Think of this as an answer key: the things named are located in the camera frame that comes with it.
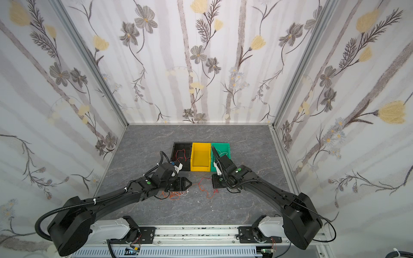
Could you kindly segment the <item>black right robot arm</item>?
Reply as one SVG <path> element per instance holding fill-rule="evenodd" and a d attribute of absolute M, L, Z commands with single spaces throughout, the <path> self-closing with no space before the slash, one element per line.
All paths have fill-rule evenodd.
<path fill-rule="evenodd" d="M 284 191 L 266 180 L 250 168 L 235 165 L 227 155 L 220 155 L 215 147 L 213 187 L 225 188 L 232 194 L 245 190 L 276 209 L 277 217 L 260 216 L 251 226 L 238 229 L 237 239 L 242 244 L 273 244 L 282 238 L 297 248 L 305 250 L 323 227 L 327 219 L 320 215 L 311 199 L 304 193 L 298 195 Z"/>

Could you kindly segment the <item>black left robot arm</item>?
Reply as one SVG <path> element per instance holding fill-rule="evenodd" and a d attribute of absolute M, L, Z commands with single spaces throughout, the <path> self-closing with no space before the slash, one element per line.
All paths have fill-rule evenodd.
<path fill-rule="evenodd" d="M 99 220 L 130 204 L 156 198 L 160 192 L 181 192 L 191 187 L 192 182 L 179 175 L 180 167 L 164 152 L 160 155 L 160 162 L 155 167 L 144 176 L 129 181 L 125 187 L 85 200 L 75 196 L 63 207 L 43 214 L 35 223 L 36 234 L 51 241 L 60 256 L 71 255 L 88 243 L 102 240 L 134 242 L 141 233 L 130 216 L 101 224 Z"/>

